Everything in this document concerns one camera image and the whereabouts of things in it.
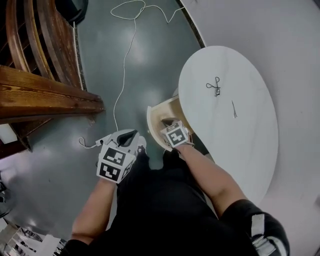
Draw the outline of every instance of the gray floor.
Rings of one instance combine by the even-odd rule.
[[[33,152],[0,161],[1,176],[16,197],[8,219],[42,234],[68,239],[77,216],[98,178],[100,148],[84,149],[80,136],[92,145],[115,131],[113,106],[122,88],[123,59],[134,33],[134,22],[110,15],[123,0],[90,1],[79,25],[79,44],[87,89],[100,95],[106,111],[95,117],[53,120],[30,137]],[[174,0],[146,0],[171,17]],[[140,3],[117,10],[134,17]],[[200,46],[182,12],[170,24],[156,8],[147,8],[137,20],[137,33],[126,61],[125,89],[116,108],[119,129],[137,129],[146,137],[152,168],[162,166],[163,150],[147,133],[147,106],[172,96],[186,60]]]

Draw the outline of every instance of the person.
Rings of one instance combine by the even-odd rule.
[[[138,146],[131,171],[117,186],[116,216],[106,231],[115,188],[111,181],[98,181],[60,255],[290,253],[282,225],[189,144],[165,151],[160,170],[150,169],[146,143]]]

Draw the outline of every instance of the black sleeve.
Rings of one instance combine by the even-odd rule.
[[[279,240],[282,242],[285,252],[287,255],[290,255],[290,246],[289,241],[286,235],[286,232],[279,221],[277,221],[270,214],[263,212],[261,209],[256,207],[249,200],[238,200],[231,204],[223,213],[220,220],[228,225],[234,227],[237,230],[245,231],[247,235],[253,239],[251,236],[251,227],[252,227],[252,216],[264,214],[264,237],[270,238],[272,244],[274,240]]]
[[[60,256],[87,256],[90,255],[89,245],[79,240],[69,240]]]

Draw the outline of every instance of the small metal object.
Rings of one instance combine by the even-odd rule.
[[[231,102],[232,102],[232,106],[233,106],[233,118],[237,118],[238,116],[237,116],[237,113],[236,113],[234,101],[231,100]]]
[[[218,86],[218,83],[220,82],[220,78],[219,77],[215,77],[215,84],[216,84],[216,86],[213,86],[212,84],[210,84],[210,83],[207,83],[206,84],[206,87],[207,88],[215,88],[215,96],[217,97],[217,96],[219,96],[220,95],[220,87]]]

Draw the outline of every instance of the black clothing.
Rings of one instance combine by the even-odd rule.
[[[258,255],[250,238],[251,218],[263,212],[252,202],[239,200],[218,220],[175,150],[165,152],[161,170],[150,170],[149,157],[139,155],[118,185],[117,203],[109,230],[90,245],[68,241],[61,255],[172,254],[193,250],[198,255]],[[266,235],[281,240],[289,254],[283,227],[271,215],[264,214]]]

